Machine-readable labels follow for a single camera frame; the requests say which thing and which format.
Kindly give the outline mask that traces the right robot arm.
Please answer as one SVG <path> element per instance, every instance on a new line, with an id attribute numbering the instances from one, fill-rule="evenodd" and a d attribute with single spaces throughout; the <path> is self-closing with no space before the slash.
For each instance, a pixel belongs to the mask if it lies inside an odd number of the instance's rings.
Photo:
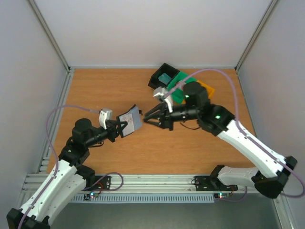
<path id="1" fill-rule="evenodd" d="M 200 129 L 229 143 L 254 164 L 253 168 L 217 165 L 208 179 L 214 191 L 224 186 L 244 186 L 271 199 L 281 194 L 297 164 L 294 157 L 276 153 L 247 131 L 230 111 L 212 104 L 200 83 L 183 86 L 184 104 L 174 105 L 170 96 L 165 97 L 166 92 L 162 87 L 154 91 L 160 103 L 145 114 L 144 122 L 172 131 L 175 122 L 196 120 Z"/>

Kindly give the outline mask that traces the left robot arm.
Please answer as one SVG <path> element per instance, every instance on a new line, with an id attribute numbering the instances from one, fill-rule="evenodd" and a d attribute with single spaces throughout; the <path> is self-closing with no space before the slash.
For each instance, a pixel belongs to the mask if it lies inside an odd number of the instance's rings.
<path id="1" fill-rule="evenodd" d="M 105 126 L 94 127 L 87 118 L 77 120 L 52 172 L 27 202 L 8 212 L 8 227 L 49 229 L 77 193 L 95 187 L 95 171 L 83 165 L 89 149 L 106 139 L 114 142 L 127 125 L 126 121 L 107 120 Z"/>

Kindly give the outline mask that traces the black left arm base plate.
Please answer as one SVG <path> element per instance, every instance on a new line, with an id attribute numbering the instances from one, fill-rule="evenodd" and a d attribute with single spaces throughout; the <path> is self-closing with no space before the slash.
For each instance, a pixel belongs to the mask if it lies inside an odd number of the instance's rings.
<path id="1" fill-rule="evenodd" d="M 91 187 L 86 187 L 83 191 L 98 191 L 98 190 L 110 190 L 111 176 L 95 176 L 94 183 Z"/>

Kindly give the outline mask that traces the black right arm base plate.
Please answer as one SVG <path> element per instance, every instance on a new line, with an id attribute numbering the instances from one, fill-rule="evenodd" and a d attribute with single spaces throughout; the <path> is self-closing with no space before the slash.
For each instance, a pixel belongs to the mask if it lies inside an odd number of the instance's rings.
<path id="1" fill-rule="evenodd" d="M 237 185 L 224 185 L 217 178 L 210 176 L 194 176 L 191 184 L 195 186 L 196 191 L 237 191 Z"/>

